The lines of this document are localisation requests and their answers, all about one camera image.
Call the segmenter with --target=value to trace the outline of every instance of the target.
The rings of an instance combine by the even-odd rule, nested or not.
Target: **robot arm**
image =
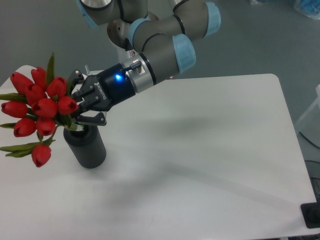
[[[148,19],[147,0],[77,3],[90,23],[101,25],[116,19],[129,23],[128,45],[139,53],[85,80],[81,74],[71,75],[72,85],[82,84],[71,95],[80,102],[72,114],[80,124],[105,125],[101,112],[192,67],[196,53],[191,40],[216,32],[221,24],[218,8],[205,0],[170,0],[174,14],[158,21]],[[89,110],[100,113],[95,117],[82,115]]]

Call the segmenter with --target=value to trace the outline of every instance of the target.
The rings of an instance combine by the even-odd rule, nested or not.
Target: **black cable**
[[[310,179],[316,179],[316,180],[320,180],[320,177],[317,176],[311,176]]]
[[[310,141],[305,135],[302,134],[302,132],[299,132],[301,134],[301,136],[308,142],[310,143],[312,146],[314,146],[317,149],[320,149],[319,146],[315,145],[312,141]]]
[[[317,163],[317,164],[320,164],[319,161],[314,161],[314,160],[304,160],[305,162],[311,162],[311,163]]]

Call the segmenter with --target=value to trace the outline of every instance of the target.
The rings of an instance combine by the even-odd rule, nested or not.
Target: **black object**
[[[64,129],[63,136],[84,168],[96,168],[106,159],[107,151],[97,126],[85,125],[83,131]]]
[[[317,202],[304,203],[301,210],[305,225],[308,229],[320,228],[320,204]]]

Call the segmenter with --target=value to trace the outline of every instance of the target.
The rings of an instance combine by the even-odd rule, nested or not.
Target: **green leaf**
[[[49,86],[49,84],[52,83],[54,78],[55,78],[55,54],[52,53],[46,68],[45,84]]]
[[[44,136],[40,135],[39,131],[36,131],[36,135],[37,135],[40,143],[42,143],[42,140],[44,139]]]
[[[59,122],[59,124],[61,124],[62,126],[65,126],[65,125],[67,125],[67,123],[66,123],[65,119],[63,119],[62,116],[63,115],[61,115],[60,113],[57,113],[55,115],[55,120],[57,120]]]
[[[31,107],[28,107],[28,114],[35,116],[36,114],[34,113],[34,111],[32,110]]]
[[[15,125],[16,125],[16,122],[4,123],[4,124],[1,124],[0,127],[4,129],[14,129]]]
[[[26,104],[27,98],[23,95],[20,95],[19,93],[7,93],[7,94],[0,94],[0,100],[6,100],[6,101],[17,101]]]
[[[25,115],[25,118],[27,118],[27,119],[31,119],[31,120],[34,120],[34,121],[37,121],[38,120],[38,116],[32,116],[32,115]]]
[[[40,142],[31,142],[27,144],[22,145],[13,145],[13,146],[2,146],[0,147],[0,151],[4,152],[16,152],[16,151],[26,151],[26,150],[32,150],[37,145],[40,145]]]
[[[71,95],[71,87],[72,87],[72,80],[68,80],[66,83],[66,95]]]
[[[30,155],[32,153],[33,148],[28,150],[18,150],[11,153],[7,153],[6,157],[14,157],[14,158],[22,158],[24,156]]]
[[[53,97],[51,97],[51,99],[52,99],[53,101],[55,101],[55,102],[58,102],[59,97],[58,97],[58,95],[54,95]]]
[[[70,126],[65,126],[65,128],[69,131],[76,131],[78,128],[78,124],[72,123]]]
[[[70,114],[67,114],[67,115],[57,114],[57,120],[60,122],[62,126],[70,127],[71,124],[73,123],[73,120]]]

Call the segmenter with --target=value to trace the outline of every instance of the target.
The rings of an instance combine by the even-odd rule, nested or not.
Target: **silver metal ring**
[[[112,0],[81,0],[81,2],[93,9],[100,9],[108,6]]]

